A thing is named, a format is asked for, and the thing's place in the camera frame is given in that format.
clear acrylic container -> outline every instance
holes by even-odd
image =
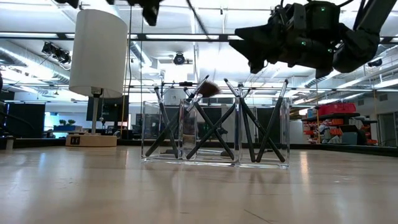
[[[165,111],[169,119],[167,123],[160,112],[159,102],[143,102],[141,142],[141,159],[143,161],[152,159],[180,160],[182,158],[182,151],[178,145],[179,110],[178,105],[165,105]],[[172,139],[174,140],[175,148],[172,147],[170,132],[165,131],[168,128],[173,131]]]
[[[277,100],[278,97],[244,99],[248,108],[252,111],[253,115],[256,117],[256,120],[265,131],[268,128],[269,120],[271,119],[272,113],[274,112]],[[274,121],[274,125],[272,125],[272,127],[269,129],[271,132],[270,139],[274,143],[276,150],[280,152],[279,157],[274,152],[273,148],[270,145],[270,142],[267,142],[264,154],[261,157],[261,161],[258,162],[258,154],[260,146],[264,139],[264,133],[263,131],[261,131],[261,129],[258,128],[258,126],[255,125],[255,123],[250,118],[248,118],[248,125],[251,133],[252,143],[254,146],[253,151],[256,160],[254,162],[252,161],[252,157],[250,155],[250,150],[248,147],[249,144],[246,129],[243,124],[243,149],[239,152],[238,166],[258,168],[280,167],[283,169],[289,168],[289,106],[289,99],[283,98],[280,104],[280,109],[278,111],[275,111],[276,119]]]
[[[180,114],[184,163],[231,166],[239,161],[239,98],[203,98],[195,104],[181,100]]]

wooden floor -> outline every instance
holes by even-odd
[[[140,150],[0,154],[0,223],[398,223],[398,159],[292,151],[290,170],[141,164]]]

lamp shade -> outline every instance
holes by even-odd
[[[123,93],[126,72],[127,25],[117,16],[95,9],[78,13],[73,44],[69,90],[93,96],[102,88],[104,98]]]

red storage bin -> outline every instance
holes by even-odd
[[[328,105],[319,106],[319,116],[333,113],[355,113],[356,108],[354,103],[331,103]]]

metal pole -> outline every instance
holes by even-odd
[[[94,97],[94,105],[93,105],[93,123],[91,125],[91,133],[95,134],[95,129],[97,125],[97,112],[98,112],[98,97]]]

